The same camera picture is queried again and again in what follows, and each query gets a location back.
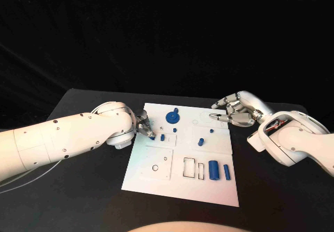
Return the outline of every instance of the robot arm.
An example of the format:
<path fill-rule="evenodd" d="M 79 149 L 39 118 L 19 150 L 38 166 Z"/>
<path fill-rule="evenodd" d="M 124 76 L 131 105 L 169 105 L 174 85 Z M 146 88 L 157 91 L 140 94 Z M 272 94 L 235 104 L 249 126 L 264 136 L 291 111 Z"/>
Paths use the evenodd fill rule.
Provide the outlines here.
<path fill-rule="evenodd" d="M 97 149 L 104 142 L 124 148 L 137 131 L 156 136 L 147 116 L 136 116 L 124 103 L 107 102 L 95 111 L 0 133 L 0 181 Z"/>
<path fill-rule="evenodd" d="M 225 104 L 228 115 L 210 114 L 210 117 L 241 127 L 249 127 L 255 121 L 259 122 L 258 131 L 248 137 L 248 142 L 258 152 L 267 150 L 285 166 L 311 157 L 334 176 L 333 142 L 330 142 L 334 135 L 314 118 L 298 111 L 277 113 L 246 91 L 225 97 L 212 108 Z"/>

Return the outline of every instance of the blue object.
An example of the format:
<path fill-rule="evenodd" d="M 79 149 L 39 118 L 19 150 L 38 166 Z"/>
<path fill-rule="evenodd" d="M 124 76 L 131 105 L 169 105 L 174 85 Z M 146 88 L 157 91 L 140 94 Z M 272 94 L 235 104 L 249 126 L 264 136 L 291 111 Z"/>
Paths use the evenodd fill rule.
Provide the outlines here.
<path fill-rule="evenodd" d="M 167 115 L 166 115 L 166 120 L 170 124 L 174 124 L 179 122 L 180 120 L 180 115 L 177 114 L 179 113 L 179 109 L 174 108 L 174 111 L 173 112 L 169 112 Z"/>
<path fill-rule="evenodd" d="M 205 139 L 200 138 L 200 141 L 199 141 L 199 146 L 203 145 L 203 142 L 205 142 Z"/>
<path fill-rule="evenodd" d="M 226 176 L 226 180 L 231 180 L 231 171 L 229 171 L 229 166 L 225 164 L 225 176 Z"/>
<path fill-rule="evenodd" d="M 210 180 L 219 180 L 219 167 L 218 167 L 218 161 L 215 160 L 209 161 L 209 176 L 210 176 Z"/>

